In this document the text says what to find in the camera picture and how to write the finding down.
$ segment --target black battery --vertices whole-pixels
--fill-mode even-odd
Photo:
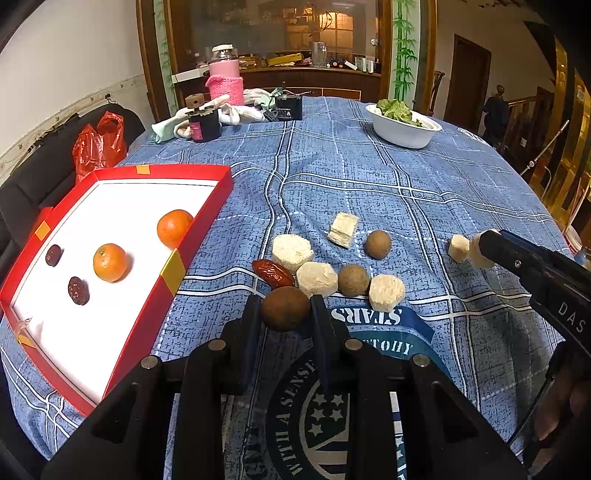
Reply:
[[[275,99],[275,112],[277,121],[288,122],[290,120],[301,120],[302,100],[300,95],[289,95],[283,93]]]
[[[189,114],[189,125],[191,126],[191,138],[197,143],[215,140],[222,134],[217,108],[214,107],[194,110]]]

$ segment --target blue tablecloth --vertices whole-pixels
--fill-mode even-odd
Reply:
[[[274,236],[296,233],[311,241],[316,260],[336,271],[359,263],[372,275],[402,278],[407,296],[390,315],[372,312],[367,299],[335,295],[327,305],[353,335],[384,353],[428,353],[507,438],[540,384],[558,335],[531,310],[516,277],[500,267],[457,264],[447,243],[454,233],[470,238],[496,228],[568,249],[505,160],[480,138],[441,124],[427,147],[407,150],[375,134],[363,104],[319,97],[304,99],[300,122],[224,127],[218,140],[205,144],[142,144],[122,164],[223,164],[232,167],[234,181],[153,354],[173,359],[217,336],[226,320],[241,315],[249,294],[269,292],[251,261],[270,258]],[[360,218],[350,249],[326,239],[337,212]],[[376,229],[393,240],[382,261],[363,251]],[[247,394],[224,404],[227,478],[342,478],[348,399],[322,393],[308,341],[265,330],[262,345]],[[0,346],[18,421],[50,458],[83,419],[45,382],[6,321]],[[403,455],[402,439],[397,443]]]

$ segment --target orange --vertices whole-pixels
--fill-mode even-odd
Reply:
[[[106,244],[96,251],[92,264],[96,276],[101,280],[114,282],[119,280],[129,267],[129,261],[125,250],[119,245]]]
[[[191,214],[184,210],[168,212],[158,221],[158,238],[169,249],[178,248],[192,221]]]

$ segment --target white bowl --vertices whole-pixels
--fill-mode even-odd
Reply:
[[[365,109],[371,114],[375,132],[384,140],[401,147],[424,148],[431,141],[435,132],[441,130],[441,125],[431,117],[417,112],[413,112],[413,120],[419,120],[423,124],[422,127],[383,116],[375,103],[371,103]]]

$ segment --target plaid pattern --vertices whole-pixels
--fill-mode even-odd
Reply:
[[[147,141],[122,162],[232,167],[234,190],[152,352],[173,359],[217,336],[225,320],[241,315],[249,294],[269,292],[251,261],[270,257],[274,236],[296,233],[311,241],[317,260],[337,271],[354,262],[371,275],[402,278],[403,305],[434,330],[431,346],[455,384],[507,438],[560,338],[531,310],[516,277],[499,267],[455,263],[447,242],[454,233],[470,238],[496,228],[565,254],[568,247],[527,184],[480,138],[442,122],[443,131],[425,149],[406,150],[377,137],[364,108],[346,99],[305,98],[304,121],[224,127],[219,139],[204,144]],[[337,212],[360,218],[350,249],[326,240]],[[363,252],[365,237],[376,229],[392,236],[392,252],[383,261]],[[338,294],[327,299],[329,308],[359,303]],[[225,405],[227,478],[245,478],[247,437],[264,425],[267,392],[309,348],[292,334],[270,331],[262,345],[247,394]],[[18,421],[50,458],[83,419],[45,382],[6,321],[0,347]],[[267,478],[279,474],[269,471]]]

